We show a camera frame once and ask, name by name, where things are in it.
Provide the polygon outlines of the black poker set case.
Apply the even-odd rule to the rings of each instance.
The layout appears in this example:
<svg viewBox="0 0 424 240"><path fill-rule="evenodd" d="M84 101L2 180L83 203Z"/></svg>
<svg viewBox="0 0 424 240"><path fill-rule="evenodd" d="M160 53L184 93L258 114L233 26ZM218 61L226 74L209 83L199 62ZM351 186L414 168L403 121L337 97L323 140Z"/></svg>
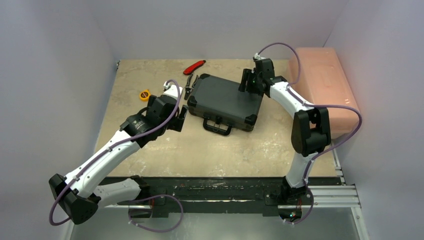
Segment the black poker set case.
<svg viewBox="0 0 424 240"><path fill-rule="evenodd" d="M188 97L188 111L203 119L203 128L228 136L233 128L251 132L258 119L263 96L239 91L239 83L201 74Z"/></svg>

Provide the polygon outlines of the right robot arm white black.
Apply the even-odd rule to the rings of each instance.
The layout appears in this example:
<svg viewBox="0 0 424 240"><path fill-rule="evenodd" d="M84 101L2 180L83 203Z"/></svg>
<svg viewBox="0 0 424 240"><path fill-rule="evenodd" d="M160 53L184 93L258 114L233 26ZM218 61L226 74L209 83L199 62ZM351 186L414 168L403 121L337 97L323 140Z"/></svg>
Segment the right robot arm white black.
<svg viewBox="0 0 424 240"><path fill-rule="evenodd" d="M315 158L331 143L329 111L326 107L313 106L284 77L276 76L271 59L257 56L253 61L253 69L243 70L238 90L266 95L279 103L293 120L290 139L295 154L277 195L278 200L292 204L306 193Z"/></svg>

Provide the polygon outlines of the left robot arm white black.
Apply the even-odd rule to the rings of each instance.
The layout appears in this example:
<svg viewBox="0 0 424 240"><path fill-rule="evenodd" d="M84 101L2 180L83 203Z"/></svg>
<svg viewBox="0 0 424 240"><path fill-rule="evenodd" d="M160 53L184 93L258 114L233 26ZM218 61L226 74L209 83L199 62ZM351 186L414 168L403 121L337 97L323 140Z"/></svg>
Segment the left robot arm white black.
<svg viewBox="0 0 424 240"><path fill-rule="evenodd" d="M149 185L138 175L110 184L101 182L121 162L165 131L182 131L188 108L180 109L180 101L177 93L151 96L147 106L128 116L87 161L66 175L54 174L48 181L54 197L48 215L50 225L60 226L68 221L79 225L100 208L121 202L142 205L152 199Z"/></svg>

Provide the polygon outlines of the yellow tape measure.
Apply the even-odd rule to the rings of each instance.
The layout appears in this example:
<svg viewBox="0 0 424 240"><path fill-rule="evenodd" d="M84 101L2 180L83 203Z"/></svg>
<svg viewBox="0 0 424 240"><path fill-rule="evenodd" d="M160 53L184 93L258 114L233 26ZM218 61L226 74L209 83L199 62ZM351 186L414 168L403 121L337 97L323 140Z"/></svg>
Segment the yellow tape measure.
<svg viewBox="0 0 424 240"><path fill-rule="evenodd" d="M142 102L148 102L151 97L151 92L148 89L145 89L139 93L139 99Z"/></svg>

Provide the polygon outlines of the black pliers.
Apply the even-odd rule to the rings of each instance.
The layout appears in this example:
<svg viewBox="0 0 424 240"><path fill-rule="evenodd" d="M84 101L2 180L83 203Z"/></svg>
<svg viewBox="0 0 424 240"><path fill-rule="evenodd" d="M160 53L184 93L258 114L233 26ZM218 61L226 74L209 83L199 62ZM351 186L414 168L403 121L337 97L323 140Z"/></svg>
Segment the black pliers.
<svg viewBox="0 0 424 240"><path fill-rule="evenodd" d="M195 76L195 78L194 78L193 83L191 83L191 82L192 82L192 78L193 78L193 76L194 76L194 74L192 73L192 74L190 74L190 75L188 76L188 78L187 78L186 85L185 85L185 87L184 87L184 89L185 89L185 93L184 93L184 100L188 100L188 98L189 98L189 96L190 96L191 92L192 92L192 91L193 91L193 89L194 89L195 84L197 83L197 80L199 79L199 76L198 76L198 75L196 75L196 76Z"/></svg>

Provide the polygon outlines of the pink plastic storage box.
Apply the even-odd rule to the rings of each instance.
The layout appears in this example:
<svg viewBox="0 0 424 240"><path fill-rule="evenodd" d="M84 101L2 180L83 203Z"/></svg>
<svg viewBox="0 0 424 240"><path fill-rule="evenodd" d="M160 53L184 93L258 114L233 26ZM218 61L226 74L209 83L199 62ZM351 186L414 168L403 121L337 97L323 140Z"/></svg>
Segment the pink plastic storage box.
<svg viewBox="0 0 424 240"><path fill-rule="evenodd" d="M359 110L338 55L331 47L298 47L300 80L292 88L315 105L339 105ZM359 118L348 109L329 108L331 138L350 133Z"/></svg>

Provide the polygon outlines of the red handled knife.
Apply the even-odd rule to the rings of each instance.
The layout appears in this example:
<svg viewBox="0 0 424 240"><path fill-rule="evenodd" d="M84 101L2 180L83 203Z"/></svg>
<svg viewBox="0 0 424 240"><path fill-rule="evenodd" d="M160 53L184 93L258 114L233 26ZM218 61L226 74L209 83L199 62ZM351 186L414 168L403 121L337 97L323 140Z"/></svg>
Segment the red handled knife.
<svg viewBox="0 0 424 240"><path fill-rule="evenodd" d="M189 76L191 74L193 74L193 72L195 70L197 70L198 68L202 67L207 61L206 60L199 60L195 63L193 63L192 65L188 66L184 71L183 74L185 76Z"/></svg>

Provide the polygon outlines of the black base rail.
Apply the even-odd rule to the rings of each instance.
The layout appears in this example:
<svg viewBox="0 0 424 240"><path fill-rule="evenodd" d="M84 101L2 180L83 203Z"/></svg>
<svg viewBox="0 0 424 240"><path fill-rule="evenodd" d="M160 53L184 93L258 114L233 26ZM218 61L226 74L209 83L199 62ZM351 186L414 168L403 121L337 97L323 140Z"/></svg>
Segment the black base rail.
<svg viewBox="0 0 424 240"><path fill-rule="evenodd" d="M140 195L116 205L151 210L154 218L184 212L299 219L312 203L304 188L290 190L283 177L141 177L138 181Z"/></svg>

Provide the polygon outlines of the aluminium frame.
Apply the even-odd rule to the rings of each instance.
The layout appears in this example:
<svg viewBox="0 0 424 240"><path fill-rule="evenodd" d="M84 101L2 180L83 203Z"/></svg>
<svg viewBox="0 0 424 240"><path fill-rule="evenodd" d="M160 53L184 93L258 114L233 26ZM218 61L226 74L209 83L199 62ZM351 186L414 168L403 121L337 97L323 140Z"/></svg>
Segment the aluminium frame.
<svg viewBox="0 0 424 240"><path fill-rule="evenodd" d="M220 143L151 142L113 170L105 183L131 175L142 177L277 177L293 160L290 146ZM360 240L366 232L360 201L353 185L337 175L333 154L319 157L309 178L312 201L302 221L281 216L242 213L170 213L109 205L82 224L68 224L66 240Z"/></svg>

